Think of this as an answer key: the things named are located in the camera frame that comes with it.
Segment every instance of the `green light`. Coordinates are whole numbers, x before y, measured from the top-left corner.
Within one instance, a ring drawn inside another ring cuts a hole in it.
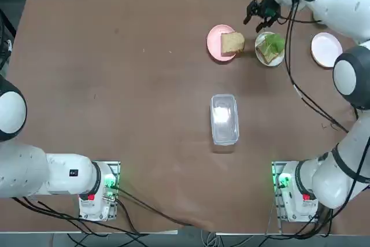
[[[287,173],[281,173],[279,176],[279,183],[282,188],[289,187],[291,175]]]
[[[114,175],[107,175],[104,179],[104,185],[106,187],[113,187],[116,185],[116,177]]]

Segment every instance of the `bread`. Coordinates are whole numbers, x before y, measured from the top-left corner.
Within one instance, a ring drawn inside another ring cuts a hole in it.
[[[221,34],[221,56],[232,56],[243,52],[244,36],[238,32]]]
[[[265,60],[265,64],[269,65],[272,60],[274,60],[277,56],[280,55],[280,53],[272,53],[270,51],[268,51],[268,49],[270,48],[271,45],[269,45],[266,40],[263,40],[262,43],[260,43],[256,49],[257,51],[261,54],[261,56],[264,58]]]

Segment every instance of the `pink plate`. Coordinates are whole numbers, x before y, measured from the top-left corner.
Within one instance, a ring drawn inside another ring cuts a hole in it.
[[[233,56],[221,56],[221,34],[235,32],[230,26],[225,24],[216,25],[209,31],[207,36],[207,47],[209,53],[213,58],[219,61],[229,61],[235,57]]]
[[[334,67],[335,60],[343,52],[341,43],[329,33],[318,33],[311,42],[313,59],[322,67]]]

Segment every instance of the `black cable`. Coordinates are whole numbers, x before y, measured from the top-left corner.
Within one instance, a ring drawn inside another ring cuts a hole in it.
[[[91,220],[87,220],[87,219],[82,219],[82,218],[75,218],[75,217],[72,217],[72,216],[68,216],[67,217],[67,214],[66,213],[60,213],[62,215],[66,215],[66,216],[60,216],[60,215],[56,215],[55,213],[52,213],[52,212],[45,212],[45,211],[42,211],[40,209],[36,209],[30,205],[27,205],[25,203],[23,203],[22,201],[20,201],[18,198],[12,198],[13,200],[15,200],[17,203],[19,203],[20,205],[22,205],[23,207],[31,210],[31,211],[34,211],[34,212],[37,212],[37,213],[40,213],[40,214],[44,214],[44,215],[47,215],[47,216],[51,216],[51,217],[54,217],[54,218],[57,218],[57,219],[63,219],[63,220],[75,220],[75,221],[78,221],[78,222],[89,222],[89,223],[93,223],[93,224],[96,224],[98,226],[102,226],[102,227],[106,227],[106,228],[111,228],[112,230],[117,230],[117,231],[121,231],[121,232],[124,232],[126,233],[129,237],[131,237],[132,239],[134,239],[135,241],[137,241],[138,243],[140,243],[141,245],[143,245],[144,247],[148,247],[146,244],[144,244],[143,242],[141,242],[140,240],[138,240],[137,238],[137,235],[135,235],[134,233],[130,232],[130,231],[127,231],[127,230],[124,230],[122,228],[118,228],[118,227],[113,227],[113,226],[110,226],[110,225],[106,225],[106,224],[103,224],[103,223],[100,223],[100,222],[95,222],[95,221],[91,221]]]
[[[252,237],[254,237],[254,235],[250,236],[249,238],[243,239],[241,242],[239,242],[237,244],[234,244],[234,245],[231,245],[230,247],[236,247],[236,246],[243,245],[245,242],[247,242]]]
[[[0,28],[1,28],[1,35],[0,35],[0,51],[2,51],[3,47],[4,47],[4,34],[5,34],[5,22],[4,22],[4,19],[3,19],[3,16],[2,14],[0,13],[0,20],[1,20],[1,23],[0,23]]]
[[[295,19],[295,16],[297,14],[297,10],[298,10],[298,4],[299,4],[299,1],[298,0],[293,0],[292,1],[291,11],[293,11],[294,6],[295,6],[295,11],[294,11],[293,18],[292,18],[293,21],[291,21],[291,20],[288,21],[288,28],[287,28],[287,34],[286,34],[286,40],[285,40],[285,46],[284,46],[284,52],[285,52],[284,61],[285,61],[286,69],[287,69],[287,72],[288,72],[288,76],[290,78],[290,81],[291,81],[292,85],[295,87],[295,89],[297,89],[297,91],[299,91],[302,94],[301,99],[304,99],[304,97],[306,99],[308,99],[318,110],[320,110],[321,113],[319,113],[319,114],[321,116],[324,114],[326,116],[325,118],[327,120],[329,120],[331,123],[333,123],[336,126],[338,126],[344,132],[348,133],[348,130],[346,128],[344,128],[343,125],[341,125],[340,123],[338,123],[337,120],[335,120],[332,116],[330,116],[323,108],[321,108],[310,96],[308,96],[300,88],[300,86],[294,81],[294,79],[293,79],[293,77],[291,75],[291,64],[290,64],[290,61],[291,61],[291,34],[292,34],[292,31],[293,31],[294,19]]]
[[[289,20],[289,16],[284,17],[281,14],[278,14],[278,15],[279,15],[280,19],[285,20],[285,22],[283,24],[285,24]],[[295,23],[320,23],[321,22],[321,20],[296,20],[296,19],[295,20],[291,19],[291,21],[293,21]]]
[[[79,244],[82,243],[90,234],[85,235],[80,241]]]
[[[220,237],[220,241],[222,243],[222,247],[225,247],[224,240],[222,239],[222,236],[219,235],[219,237]]]
[[[265,239],[262,240],[258,247],[261,247],[268,239],[270,239],[270,237],[265,237]]]
[[[125,205],[123,204],[123,202],[121,202],[119,199],[116,199],[116,202],[122,207],[124,213],[126,214],[126,218],[127,218],[127,221],[128,221],[128,224],[129,224],[131,230],[136,235],[139,235],[140,236],[140,233],[137,231],[137,229],[135,229],[134,224],[132,223],[131,218],[130,218],[130,216],[128,214],[127,208],[125,207]]]
[[[87,247],[86,245],[82,244],[82,240],[78,242],[77,240],[73,239],[69,234],[67,234],[67,237],[69,237],[70,240],[72,240],[76,245],[75,246],[81,246],[81,247]]]
[[[60,212],[57,212],[57,211],[55,211],[55,210],[53,210],[51,207],[49,207],[49,206],[47,206],[46,204],[44,204],[43,202],[40,202],[40,201],[38,201],[38,203],[40,204],[40,205],[43,205],[45,208],[47,208],[47,210],[46,209],[43,209],[43,208],[41,208],[41,207],[38,207],[37,205],[35,205],[35,204],[33,204],[32,202],[30,202],[26,197],[23,197],[23,199],[26,201],[26,203],[28,204],[28,205],[30,205],[30,206],[32,206],[33,208],[35,208],[35,209],[39,209],[40,211],[44,211],[44,212],[53,212],[53,213],[55,213],[55,214],[57,214],[57,215],[59,215],[59,216],[65,216],[65,217],[72,217],[71,215],[69,215],[69,214],[66,214],[66,213],[60,213]],[[78,225],[76,225],[74,222],[72,222],[71,220],[66,220],[67,222],[70,222],[72,225],[74,225],[75,227],[77,227],[82,233],[84,233],[84,234],[88,234],[86,231],[84,231],[82,228],[80,228]],[[93,232],[92,231],[92,229],[90,229],[89,227],[88,227],[88,225],[86,225],[85,223],[83,223],[83,222],[81,222],[81,221],[78,221],[80,224],[82,224],[90,233],[89,234],[93,234],[94,236],[96,236],[96,237],[107,237],[108,235],[107,234],[97,234],[97,233],[95,233],[95,232]]]
[[[139,200],[138,198],[136,198],[135,196],[133,196],[132,194],[130,194],[129,192],[117,187],[117,186],[112,186],[111,188],[113,189],[117,189],[118,191],[121,191],[122,193],[126,194],[127,196],[131,197],[132,199],[134,199],[135,201],[139,202],[140,204],[144,205],[146,208],[150,209],[151,211],[161,215],[162,217],[176,223],[176,224],[179,224],[179,225],[182,225],[182,226],[192,226],[191,224],[188,224],[188,223],[185,223],[185,222],[182,222],[182,221],[179,221],[179,220],[176,220],[166,214],[164,214],[163,212],[159,211],[158,209],[155,209],[153,207],[151,207],[150,205],[147,205],[145,202]]]
[[[6,14],[1,9],[0,9],[0,15],[2,17],[2,21],[5,24],[6,29],[8,29],[8,31],[13,36],[13,38],[15,38],[17,35],[17,31],[14,28],[13,24],[10,22],[10,20],[6,17]]]
[[[5,63],[7,62],[8,58],[10,57],[10,55],[11,55],[11,52],[9,51],[7,55],[5,55],[5,56],[2,57],[2,61],[0,63],[0,71],[5,66]]]
[[[330,217],[331,217],[331,209],[328,210],[328,213],[326,214],[326,216],[323,220],[323,223],[326,222],[326,221],[329,221]],[[314,235],[318,234],[324,226],[325,225],[321,225],[320,227],[318,227],[317,225],[315,225],[314,228],[311,229],[309,232],[307,232],[305,234],[298,234],[295,238],[300,239],[300,240],[305,240],[305,239],[311,238]]]
[[[356,120],[358,120],[358,112],[357,112],[357,108],[356,106],[354,106],[353,104],[351,104],[352,108],[353,108],[353,112],[354,112],[354,116],[356,117]]]
[[[126,243],[124,243],[124,244],[122,244],[122,245],[119,245],[119,246],[117,246],[117,247],[123,247],[123,246],[126,246],[126,245],[128,245],[128,244],[130,244],[130,243],[133,243],[135,240],[134,239],[132,239],[132,240],[130,240],[129,242],[126,242]]]
[[[333,209],[330,209],[330,222],[329,222],[329,229],[328,229],[328,232],[326,233],[326,235],[322,235],[322,237],[328,237],[330,235],[330,232],[331,232],[331,225],[333,224]]]
[[[31,203],[27,198],[23,198],[30,206],[34,207],[35,209],[38,209],[39,207],[37,207],[36,205],[34,205],[33,203]],[[74,225],[78,230],[80,230],[83,234],[88,234],[86,231],[84,231],[82,228],[80,228],[77,224],[75,224],[74,222],[72,222],[71,220],[67,220],[67,222],[69,222],[70,224]]]

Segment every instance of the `slice of bread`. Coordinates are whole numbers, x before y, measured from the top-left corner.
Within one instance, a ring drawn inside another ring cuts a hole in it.
[[[238,32],[221,34],[221,56],[232,56],[244,50],[244,36]]]

